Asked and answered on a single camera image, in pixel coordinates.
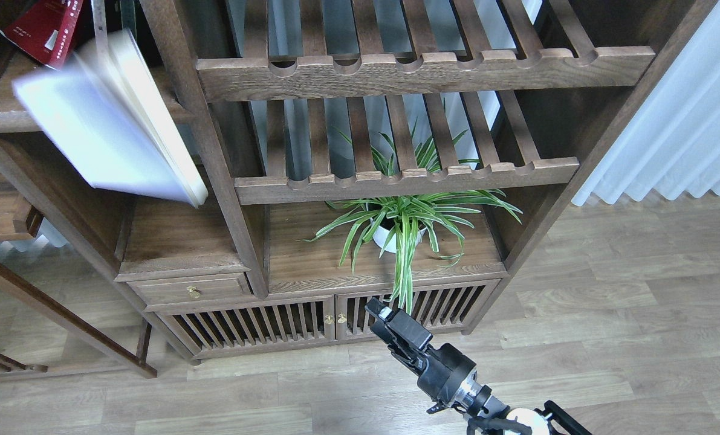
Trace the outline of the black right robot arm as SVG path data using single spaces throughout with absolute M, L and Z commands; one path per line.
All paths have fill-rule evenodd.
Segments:
M 403 309 L 391 309 L 371 298 L 365 306 L 375 318 L 371 330 L 388 345 L 391 355 L 417 375 L 417 385 L 435 405 L 434 414 L 453 408 L 467 421 L 467 433 L 557 434 L 557 422 L 568 434 L 589 430 L 553 401 L 544 408 L 511 408 L 493 396 L 487 385 L 476 380 L 476 363 L 449 343 L 434 349 L 432 334 Z

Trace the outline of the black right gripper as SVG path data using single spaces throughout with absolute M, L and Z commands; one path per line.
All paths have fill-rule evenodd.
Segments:
M 453 345 L 434 349 L 432 334 L 404 309 L 391 309 L 371 298 L 365 311 L 374 318 L 371 331 L 387 344 L 391 355 L 417 375 L 417 386 L 435 408 L 470 408 L 478 395 L 476 363 Z

